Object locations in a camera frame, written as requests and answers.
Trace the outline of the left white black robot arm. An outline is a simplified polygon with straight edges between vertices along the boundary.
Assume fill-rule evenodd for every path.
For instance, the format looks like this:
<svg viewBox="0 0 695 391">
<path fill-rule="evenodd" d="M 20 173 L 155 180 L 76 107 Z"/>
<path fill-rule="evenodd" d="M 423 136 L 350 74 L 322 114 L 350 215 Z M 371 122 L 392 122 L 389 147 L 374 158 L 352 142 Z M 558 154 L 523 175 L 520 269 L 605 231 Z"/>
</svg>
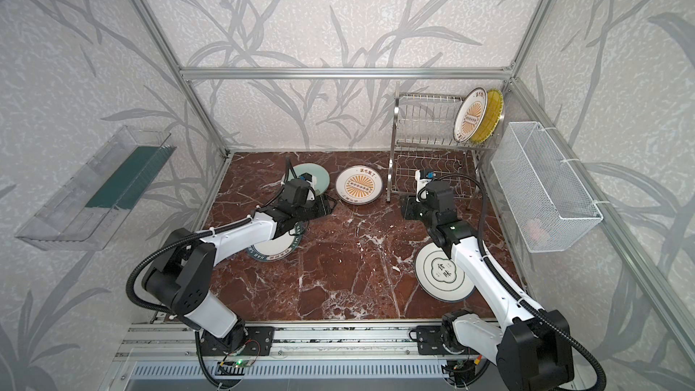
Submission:
<svg viewBox="0 0 695 391">
<path fill-rule="evenodd" d="M 206 231 L 179 230 L 132 271 L 126 293 L 137 306 L 171 313 L 190 328 L 226 344 L 243 332 L 238 316 L 210 291 L 217 264 L 275 240 L 296 224 L 333 213 L 338 201 L 300 177 L 287 181 L 267 205 L 246 218 Z"/>
</svg>

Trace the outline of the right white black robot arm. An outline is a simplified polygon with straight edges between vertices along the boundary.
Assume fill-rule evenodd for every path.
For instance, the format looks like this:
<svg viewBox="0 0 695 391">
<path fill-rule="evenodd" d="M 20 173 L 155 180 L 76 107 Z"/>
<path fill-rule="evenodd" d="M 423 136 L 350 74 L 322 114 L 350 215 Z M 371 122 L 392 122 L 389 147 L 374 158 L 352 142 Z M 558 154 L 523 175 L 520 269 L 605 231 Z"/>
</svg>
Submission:
<svg viewBox="0 0 695 391">
<path fill-rule="evenodd" d="M 525 309 L 541 306 L 506 273 L 483 241 L 485 218 L 478 227 L 463 221 L 457 212 L 449 183 L 424 178 L 414 195 L 401 198 L 406 220 L 424 224 L 434 245 L 463 270 L 481 293 L 496 324 L 472 312 L 456 311 L 442 318 L 443 345 L 452 352 L 472 349 L 497 366 L 510 390 L 550 390 L 575 377 L 572 347 L 563 333 L 568 323 L 558 311 L 548 312 L 543 322 Z"/>
</svg>

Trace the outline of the yellow grid plate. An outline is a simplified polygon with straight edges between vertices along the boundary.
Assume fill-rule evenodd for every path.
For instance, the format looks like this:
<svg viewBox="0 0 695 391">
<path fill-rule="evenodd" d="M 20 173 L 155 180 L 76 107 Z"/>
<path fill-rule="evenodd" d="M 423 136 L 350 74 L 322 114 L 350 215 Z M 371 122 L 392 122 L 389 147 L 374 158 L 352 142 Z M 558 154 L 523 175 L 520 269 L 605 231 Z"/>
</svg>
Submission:
<svg viewBox="0 0 695 391">
<path fill-rule="evenodd" d="M 470 138 L 470 142 L 474 144 L 483 143 L 493 134 L 503 113 L 504 101 L 502 93 L 499 90 L 489 90 L 487 95 L 487 107 L 483 121 Z"/>
</svg>

